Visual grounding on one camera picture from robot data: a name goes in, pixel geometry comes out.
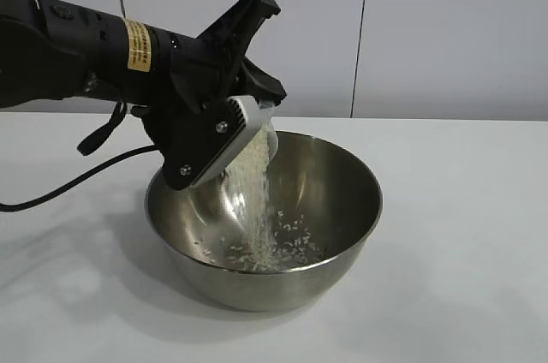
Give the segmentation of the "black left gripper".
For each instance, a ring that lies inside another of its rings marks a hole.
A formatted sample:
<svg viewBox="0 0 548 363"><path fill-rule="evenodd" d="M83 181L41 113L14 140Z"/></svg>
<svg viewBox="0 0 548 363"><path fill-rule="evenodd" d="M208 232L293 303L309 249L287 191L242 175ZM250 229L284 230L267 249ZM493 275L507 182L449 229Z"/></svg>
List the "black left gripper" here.
<svg viewBox="0 0 548 363"><path fill-rule="evenodd" d="M275 0L238 0L195 38L149 27L145 106L203 110L234 94L281 103L286 98L281 81L244 58L262 23L280 12Z"/></svg>

